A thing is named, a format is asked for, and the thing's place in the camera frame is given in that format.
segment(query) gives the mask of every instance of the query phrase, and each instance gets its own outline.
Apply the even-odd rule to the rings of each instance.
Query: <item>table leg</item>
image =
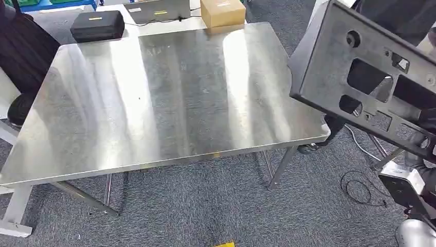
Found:
[[[0,138],[15,145],[16,139],[18,137],[18,131],[9,127],[4,122],[0,121]]]
[[[109,206],[109,200],[111,199],[111,187],[112,187],[112,174],[108,174],[106,177],[106,190],[104,191],[104,204]]]
[[[393,160],[397,156],[401,155],[404,152],[403,149],[397,148],[395,149],[391,154],[384,157],[381,161],[377,162],[374,166],[371,167],[371,170],[379,172],[383,169],[385,164],[387,164],[389,161]]]
[[[20,225],[31,192],[32,186],[18,187],[14,190],[3,220],[0,220],[0,234],[27,237],[32,233],[31,227]]]
[[[53,186],[57,187],[58,189],[72,195],[73,197],[87,203],[90,206],[93,206],[95,208],[98,208],[101,211],[104,211],[105,213],[108,213],[113,216],[120,215],[117,211],[113,210],[112,208],[104,205],[102,202],[98,201],[97,199],[93,198],[92,196],[88,195],[84,191],[76,188],[72,184],[62,181],[62,182],[53,182],[51,183]]]
[[[297,151],[297,148],[298,146],[293,146],[286,149],[285,155],[283,156],[282,160],[280,161],[279,167],[277,167],[277,170],[274,173],[273,173],[273,168],[271,166],[271,162],[269,161],[268,153],[266,151],[263,153],[265,156],[266,164],[268,166],[269,174],[271,176],[271,181],[269,182],[269,186],[268,186],[269,190],[277,188],[277,185],[279,184],[280,181],[280,177],[284,172],[286,166],[291,162],[292,157]]]

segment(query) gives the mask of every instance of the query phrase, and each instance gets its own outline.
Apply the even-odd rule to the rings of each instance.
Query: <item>green crate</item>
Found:
[[[20,6],[28,6],[28,5],[36,5],[39,4],[41,0],[17,0]],[[5,0],[5,3],[11,7],[13,7],[13,3],[11,0]]]
[[[52,4],[60,4],[60,3],[69,3],[69,2],[77,2],[80,0],[50,0]]]

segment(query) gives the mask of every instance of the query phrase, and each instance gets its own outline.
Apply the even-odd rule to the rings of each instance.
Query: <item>yellow label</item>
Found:
[[[166,12],[166,11],[164,11],[164,10],[163,10],[163,11],[156,11],[156,12],[154,12],[154,14],[156,14],[156,15],[157,15],[157,14],[166,14],[166,13],[168,13],[168,12]]]
[[[225,244],[221,244],[221,245],[217,245],[215,247],[234,247],[234,243],[225,243]]]

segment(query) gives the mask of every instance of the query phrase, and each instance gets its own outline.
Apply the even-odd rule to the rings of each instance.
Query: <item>gray carpet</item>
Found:
[[[302,38],[314,0],[253,0],[249,22],[268,21],[291,53]],[[67,23],[74,19],[68,14]],[[61,43],[72,42],[63,25],[49,14],[39,22]],[[372,153],[367,135],[358,141]],[[384,143],[390,151],[393,147]],[[0,164],[10,145],[0,142]],[[284,150],[270,152],[277,164]],[[51,185],[36,186],[23,224],[34,227],[28,238],[0,236],[0,246],[396,246],[395,228],[402,208],[373,193],[372,202],[351,202],[339,188],[341,176],[361,170],[375,184],[368,168],[373,160],[357,149],[347,129],[327,147],[310,155],[297,154],[279,188],[268,191],[268,173],[259,153],[153,168],[114,175],[111,205],[121,212],[111,217],[88,207]],[[102,200],[105,177],[71,181]],[[368,195],[353,187],[354,195]],[[4,211],[10,196],[0,196]]]

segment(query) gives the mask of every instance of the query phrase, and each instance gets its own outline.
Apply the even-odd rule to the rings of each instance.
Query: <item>yellow object on floor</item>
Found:
[[[225,244],[221,244],[221,245],[217,245],[215,247],[234,247],[234,243],[225,243]]]

